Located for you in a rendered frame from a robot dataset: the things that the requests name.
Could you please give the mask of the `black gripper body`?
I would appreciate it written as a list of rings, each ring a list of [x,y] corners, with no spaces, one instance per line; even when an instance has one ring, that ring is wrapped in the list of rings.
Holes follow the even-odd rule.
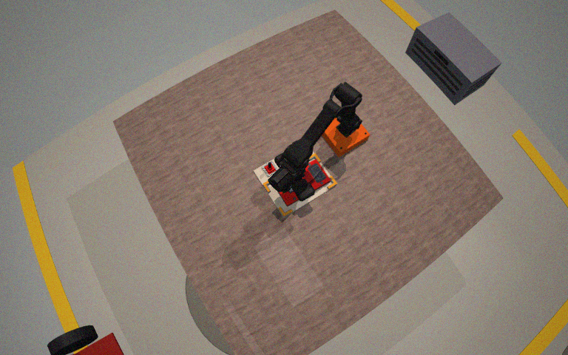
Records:
[[[277,164],[279,168],[280,165],[278,164],[278,161],[281,158],[282,154],[276,156],[274,159],[274,162]],[[298,175],[296,178],[293,177],[295,186],[297,188],[295,194],[298,197],[298,199],[302,202],[308,199],[309,197],[313,196],[315,193],[313,186],[310,183],[307,183],[305,179],[302,179],[303,177],[305,177],[304,172],[306,172],[306,170],[304,170],[303,173],[301,175]]]

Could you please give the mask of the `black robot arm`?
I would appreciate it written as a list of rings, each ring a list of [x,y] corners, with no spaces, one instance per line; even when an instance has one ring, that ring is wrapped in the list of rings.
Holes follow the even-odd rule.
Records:
[[[341,101],[342,107],[332,101],[334,95]],[[308,131],[285,149],[278,161],[281,167],[268,179],[271,186],[278,192],[286,193],[290,186],[295,185],[294,178],[303,173],[313,154],[315,143],[335,118],[339,121],[337,129],[345,137],[357,131],[362,119],[355,112],[361,101],[362,94],[350,84],[344,82],[335,87]]]

